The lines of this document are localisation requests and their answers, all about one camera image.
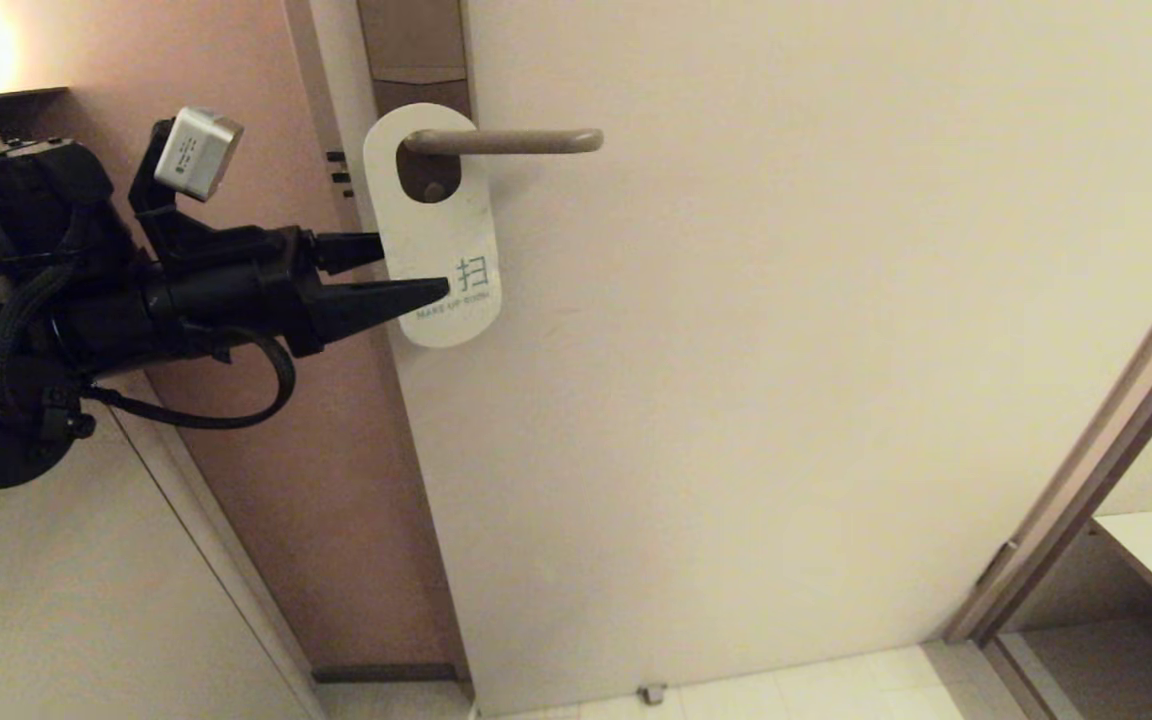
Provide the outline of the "blue and white door hanger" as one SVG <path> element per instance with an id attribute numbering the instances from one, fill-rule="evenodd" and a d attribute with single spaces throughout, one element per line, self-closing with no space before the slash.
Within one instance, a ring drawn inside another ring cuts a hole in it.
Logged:
<path id="1" fill-rule="evenodd" d="M 387 270 L 393 281 L 444 279 L 444 300 L 403 314 L 407 340 L 425 348 L 450 348 L 480 336 L 500 314 L 497 228 L 486 168 L 461 162 L 461 182 L 439 202 L 412 199 L 399 177 L 397 154 L 412 132 L 473 131 L 475 124 L 442 105 L 417 103 L 389 111 L 367 132 L 362 159 Z"/>

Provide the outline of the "brown door lock plate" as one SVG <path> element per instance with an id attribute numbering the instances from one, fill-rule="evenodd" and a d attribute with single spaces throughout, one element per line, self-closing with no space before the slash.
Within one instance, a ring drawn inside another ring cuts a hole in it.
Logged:
<path id="1" fill-rule="evenodd" d="M 473 118 L 462 0 L 356 0 L 379 118 L 430 103 Z M 457 190 L 460 159 L 399 146 L 399 181 L 412 200 L 440 202 Z"/>

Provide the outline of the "cream room door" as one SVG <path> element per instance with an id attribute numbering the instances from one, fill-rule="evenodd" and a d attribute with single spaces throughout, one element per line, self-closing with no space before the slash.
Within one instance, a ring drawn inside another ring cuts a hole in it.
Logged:
<path id="1" fill-rule="evenodd" d="M 502 305 L 394 342 L 480 717 L 925 641 L 1152 325 L 1152 0 L 456 0 Z"/>

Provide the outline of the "beige closet panel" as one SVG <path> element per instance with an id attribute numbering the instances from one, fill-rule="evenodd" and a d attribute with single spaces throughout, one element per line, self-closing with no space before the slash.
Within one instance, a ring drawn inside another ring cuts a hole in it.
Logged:
<path id="1" fill-rule="evenodd" d="M 156 430 L 0 488 L 0 720 L 325 720 Z"/>

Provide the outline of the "dark brown baseboard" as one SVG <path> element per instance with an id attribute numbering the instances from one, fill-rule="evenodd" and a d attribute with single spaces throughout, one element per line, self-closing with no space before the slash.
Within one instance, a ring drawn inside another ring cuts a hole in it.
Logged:
<path id="1" fill-rule="evenodd" d="M 311 673 L 319 684 L 389 684 L 462 682 L 453 664 L 365 664 L 317 667 Z"/>

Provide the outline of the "dark wall lamp bracket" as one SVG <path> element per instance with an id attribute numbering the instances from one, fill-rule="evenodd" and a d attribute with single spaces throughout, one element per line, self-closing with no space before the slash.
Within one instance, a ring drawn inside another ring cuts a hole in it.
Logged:
<path id="1" fill-rule="evenodd" d="M 0 92 L 1 141 L 46 138 L 44 118 L 52 105 L 68 94 L 70 90 L 65 86 Z"/>

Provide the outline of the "metal frame hinge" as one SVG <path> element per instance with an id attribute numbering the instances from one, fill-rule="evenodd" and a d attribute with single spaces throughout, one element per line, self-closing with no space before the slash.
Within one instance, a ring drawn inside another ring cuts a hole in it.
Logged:
<path id="1" fill-rule="evenodd" d="M 996 583 L 996 577 L 1000 575 L 1007 566 L 1011 562 L 1011 556 L 1018 551 L 1018 539 L 1007 538 L 1000 547 L 996 548 L 995 553 L 991 556 L 977 579 L 973 583 L 973 591 L 984 591 L 984 589 L 992 588 L 992 584 Z"/>

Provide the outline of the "brown wardrobe door frame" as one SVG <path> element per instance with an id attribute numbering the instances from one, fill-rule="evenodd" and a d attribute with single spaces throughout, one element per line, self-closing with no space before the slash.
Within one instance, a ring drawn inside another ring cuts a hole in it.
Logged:
<path id="1" fill-rule="evenodd" d="M 1152 327 L 1087 429 L 1018 529 L 1018 551 L 984 591 L 969 593 L 940 634 L 950 644 L 987 644 L 1051 573 L 1087 520 L 1152 441 Z"/>

